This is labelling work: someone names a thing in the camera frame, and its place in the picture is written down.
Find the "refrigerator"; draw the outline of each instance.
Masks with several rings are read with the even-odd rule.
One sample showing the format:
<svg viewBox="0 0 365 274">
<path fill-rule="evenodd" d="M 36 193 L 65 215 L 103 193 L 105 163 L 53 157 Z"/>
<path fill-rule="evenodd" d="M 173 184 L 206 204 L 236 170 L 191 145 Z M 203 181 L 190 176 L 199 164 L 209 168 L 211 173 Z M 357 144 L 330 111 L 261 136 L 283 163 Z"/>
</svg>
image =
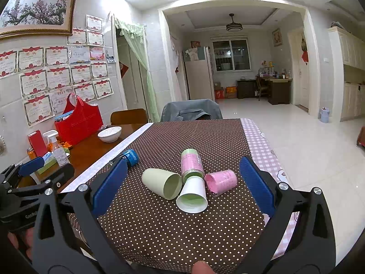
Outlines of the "refrigerator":
<svg viewBox="0 0 365 274">
<path fill-rule="evenodd" d="M 212 61 L 208 47 L 183 51 L 189 96 L 191 100 L 215 101 Z"/>
</svg>

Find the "white cabinet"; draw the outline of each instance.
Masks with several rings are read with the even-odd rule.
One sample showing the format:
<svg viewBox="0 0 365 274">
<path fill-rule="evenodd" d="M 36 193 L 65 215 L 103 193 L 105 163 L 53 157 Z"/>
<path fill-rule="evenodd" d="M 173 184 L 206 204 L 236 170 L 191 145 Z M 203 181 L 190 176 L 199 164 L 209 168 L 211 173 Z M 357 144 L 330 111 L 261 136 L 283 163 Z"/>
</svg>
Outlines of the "white cabinet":
<svg viewBox="0 0 365 274">
<path fill-rule="evenodd" d="M 338 33 L 344 64 L 365 70 L 365 43 L 340 28 L 333 27 L 329 31 Z"/>
<path fill-rule="evenodd" d="M 365 85 L 345 83 L 341 119 L 351 119 L 364 114 Z"/>
</svg>

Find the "blue trash bin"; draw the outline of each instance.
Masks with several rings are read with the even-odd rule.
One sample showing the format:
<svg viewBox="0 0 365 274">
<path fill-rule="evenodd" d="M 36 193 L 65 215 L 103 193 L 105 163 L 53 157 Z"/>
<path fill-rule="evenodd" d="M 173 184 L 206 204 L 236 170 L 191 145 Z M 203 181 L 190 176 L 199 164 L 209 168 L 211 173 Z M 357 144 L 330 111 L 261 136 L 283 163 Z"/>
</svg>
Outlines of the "blue trash bin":
<svg viewBox="0 0 365 274">
<path fill-rule="evenodd" d="M 330 109 L 329 108 L 321 108 L 321 122 L 328 123 L 330 119 Z"/>
</svg>

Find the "human hand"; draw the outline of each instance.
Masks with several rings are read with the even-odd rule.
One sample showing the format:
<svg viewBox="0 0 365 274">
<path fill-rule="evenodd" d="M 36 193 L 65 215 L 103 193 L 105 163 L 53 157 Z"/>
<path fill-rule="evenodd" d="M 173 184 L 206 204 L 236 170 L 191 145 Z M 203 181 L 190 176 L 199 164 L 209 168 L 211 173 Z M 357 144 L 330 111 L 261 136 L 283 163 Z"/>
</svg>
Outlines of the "human hand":
<svg viewBox="0 0 365 274">
<path fill-rule="evenodd" d="M 206 262 L 198 261 L 193 265 L 191 274 L 215 274 L 215 272 Z"/>
<path fill-rule="evenodd" d="M 30 228 L 24 232 L 24 235 L 22 235 L 22 240 L 24 241 L 25 245 L 28 246 L 28 249 L 26 251 L 28 258 L 32 259 L 32 246 L 33 246 L 33 229 Z M 19 249 L 19 242 L 15 234 L 8 232 L 8 238 L 10 242 L 13 244 L 13 246 L 16 249 Z"/>
</svg>

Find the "plastic bottle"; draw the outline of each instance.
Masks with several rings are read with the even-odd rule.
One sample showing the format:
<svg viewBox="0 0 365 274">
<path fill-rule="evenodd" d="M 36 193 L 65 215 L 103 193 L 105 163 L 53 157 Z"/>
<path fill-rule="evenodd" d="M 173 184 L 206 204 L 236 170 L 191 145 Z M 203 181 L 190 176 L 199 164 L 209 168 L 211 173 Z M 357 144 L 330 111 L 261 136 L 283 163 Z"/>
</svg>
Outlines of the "plastic bottle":
<svg viewBox="0 0 365 274">
<path fill-rule="evenodd" d="M 66 155 L 65 150 L 63 149 L 62 145 L 60 145 L 57 142 L 57 138 L 56 138 L 57 135 L 58 135 L 58 132 L 56 130 L 50 130 L 43 134 L 44 137 L 48 138 L 48 143 L 50 143 L 50 142 L 52 143 L 53 155 L 56 158 L 59 166 L 62 167 L 63 165 L 70 163 L 70 161 L 68 160 L 67 155 Z"/>
</svg>

